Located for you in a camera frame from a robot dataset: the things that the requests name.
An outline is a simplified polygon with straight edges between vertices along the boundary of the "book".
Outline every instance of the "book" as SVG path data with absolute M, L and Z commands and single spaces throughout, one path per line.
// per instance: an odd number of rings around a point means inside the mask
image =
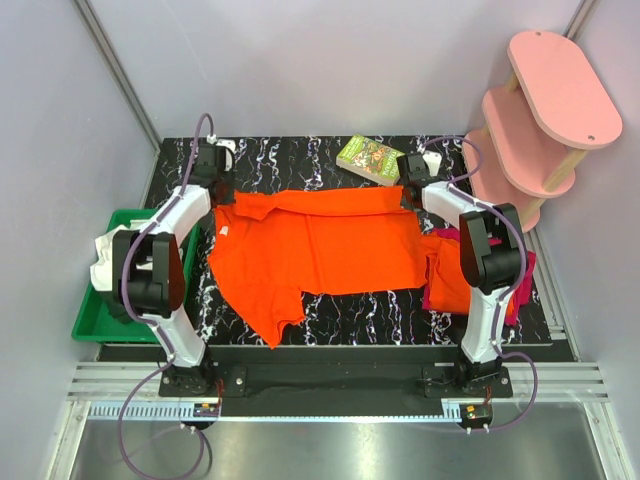
M 396 159 L 402 152 L 375 140 L 355 135 L 342 149 L 336 164 L 372 182 L 390 187 L 399 177 Z

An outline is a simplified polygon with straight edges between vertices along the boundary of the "pink wooden shelf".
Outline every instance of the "pink wooden shelf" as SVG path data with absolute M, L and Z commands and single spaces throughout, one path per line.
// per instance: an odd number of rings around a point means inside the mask
M 492 88 L 482 99 L 482 110 L 502 172 L 513 186 L 538 198 L 557 197 L 573 186 L 572 170 L 554 191 L 543 188 L 567 156 L 567 148 L 538 127 L 522 90 Z
M 480 200 L 487 202 L 513 204 L 520 215 L 522 231 L 531 230 L 540 220 L 540 209 L 535 208 L 528 214 L 528 219 L 523 218 L 523 214 L 530 210 L 531 205 L 538 199 L 521 192 L 504 177 L 489 134 L 481 130 L 473 130 L 467 134 L 466 138 L 480 148 L 484 157 L 482 168 L 470 179 L 473 194 Z M 462 144 L 462 152 L 467 170 L 471 171 L 478 165 L 478 154 L 466 143 Z
M 582 150 L 605 147 L 620 136 L 620 114 L 571 40 L 552 32 L 521 32 L 508 53 L 533 117 L 547 135 Z

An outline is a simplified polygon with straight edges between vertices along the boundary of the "pink cloth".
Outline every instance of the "pink cloth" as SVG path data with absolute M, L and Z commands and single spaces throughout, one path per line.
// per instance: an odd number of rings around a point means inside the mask
M 433 233 L 441 238 L 449 238 L 452 240 L 460 241 L 460 231 L 456 228 L 435 228 Z M 490 243 L 495 244 L 497 240 L 491 240 Z M 511 315 L 505 317 L 504 323 L 509 326 L 514 326 L 518 323 L 518 311 L 522 305 L 529 303 L 531 297 L 531 288 L 533 286 L 533 269 L 536 266 L 536 254 L 533 252 L 527 252 L 527 259 L 529 260 L 527 265 L 527 271 L 524 274 L 524 279 L 520 286 L 513 292 L 513 312 Z M 431 310 L 429 302 L 429 285 L 424 287 L 424 300 L 422 301 L 422 308 L 424 310 Z

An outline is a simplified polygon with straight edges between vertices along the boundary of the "orange t-shirt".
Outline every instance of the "orange t-shirt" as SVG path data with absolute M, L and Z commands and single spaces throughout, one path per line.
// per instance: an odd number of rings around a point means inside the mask
M 235 204 L 214 210 L 209 265 L 220 293 L 274 348 L 287 324 L 304 320 L 302 292 L 418 288 L 429 256 L 430 300 L 444 297 L 447 307 L 432 301 L 433 308 L 468 312 L 458 243 L 422 235 L 401 197 L 401 187 L 236 193 Z

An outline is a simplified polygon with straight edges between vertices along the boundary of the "green tray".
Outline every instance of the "green tray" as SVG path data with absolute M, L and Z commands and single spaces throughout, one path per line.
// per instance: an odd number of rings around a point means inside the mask
M 111 216 L 107 232 L 119 225 L 130 226 L 131 220 L 146 220 L 157 212 L 150 210 L 117 210 Z M 200 227 L 196 224 L 189 234 L 184 258 L 184 277 L 186 291 L 189 291 L 191 267 L 196 256 L 196 246 Z M 151 329 L 138 322 L 121 323 L 109 315 L 107 306 L 95 291 L 91 282 L 87 287 L 84 300 L 80 306 L 76 324 L 71 336 L 80 342 L 99 343 L 158 343 Z

